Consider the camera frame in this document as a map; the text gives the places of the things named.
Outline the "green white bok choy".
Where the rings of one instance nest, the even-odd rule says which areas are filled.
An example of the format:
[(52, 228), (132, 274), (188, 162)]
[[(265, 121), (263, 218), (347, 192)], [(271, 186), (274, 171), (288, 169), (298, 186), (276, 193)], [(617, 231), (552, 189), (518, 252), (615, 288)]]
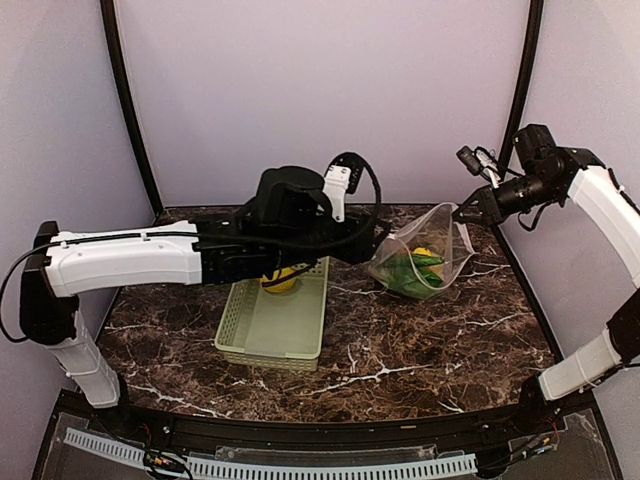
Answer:
[(410, 255), (394, 255), (381, 265), (387, 288), (413, 298), (426, 299), (443, 284), (441, 276), (417, 267)]

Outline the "clear zip top bag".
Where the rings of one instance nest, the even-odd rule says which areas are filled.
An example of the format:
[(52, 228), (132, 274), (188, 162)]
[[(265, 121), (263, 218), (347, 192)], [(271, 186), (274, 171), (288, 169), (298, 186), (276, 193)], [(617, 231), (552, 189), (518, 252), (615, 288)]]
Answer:
[(390, 233), (367, 266), (387, 290), (418, 300), (444, 292), (475, 255), (467, 227), (454, 221), (457, 206), (441, 203)]

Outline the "yellow lemon top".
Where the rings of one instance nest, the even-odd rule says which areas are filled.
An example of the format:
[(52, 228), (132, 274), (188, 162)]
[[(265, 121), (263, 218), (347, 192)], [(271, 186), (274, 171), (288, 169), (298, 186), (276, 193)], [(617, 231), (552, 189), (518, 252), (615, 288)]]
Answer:
[(295, 270), (287, 267), (273, 272), (270, 276), (264, 275), (260, 279), (260, 286), (264, 291), (271, 294), (286, 293), (291, 290), (296, 283)]

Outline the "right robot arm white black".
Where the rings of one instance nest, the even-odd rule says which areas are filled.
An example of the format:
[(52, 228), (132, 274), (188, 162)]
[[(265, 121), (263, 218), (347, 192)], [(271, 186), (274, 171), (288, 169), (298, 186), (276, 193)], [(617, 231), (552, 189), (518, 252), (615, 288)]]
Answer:
[[(522, 171), (510, 180), (501, 178), (497, 161), (486, 149), (464, 146), (457, 152), (467, 170), (487, 184), (459, 205), (454, 221), (494, 226), (512, 215), (572, 202), (603, 233), (637, 284), (639, 209), (613, 170), (588, 149), (557, 145), (545, 125), (527, 125), (515, 133), (513, 144)], [(633, 294), (595, 339), (523, 383), (510, 413), (511, 426), (521, 434), (534, 432), (556, 415), (565, 398), (597, 387), (631, 366), (638, 355), (639, 296)]]

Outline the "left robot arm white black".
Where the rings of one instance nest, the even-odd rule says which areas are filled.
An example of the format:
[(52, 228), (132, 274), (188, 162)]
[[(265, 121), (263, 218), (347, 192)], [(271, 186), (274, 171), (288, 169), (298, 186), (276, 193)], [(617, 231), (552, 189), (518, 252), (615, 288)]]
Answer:
[(255, 195), (229, 214), (128, 231), (73, 233), (54, 221), (10, 267), (18, 275), (21, 340), (49, 350), (88, 403), (120, 436), (141, 427), (123, 382), (88, 333), (79, 308), (87, 291), (145, 284), (223, 285), (299, 276), (320, 259), (369, 261), (389, 232), (381, 203), (350, 213), (345, 199), (362, 176), (362, 158), (342, 154), (324, 173), (298, 166), (265, 170)]

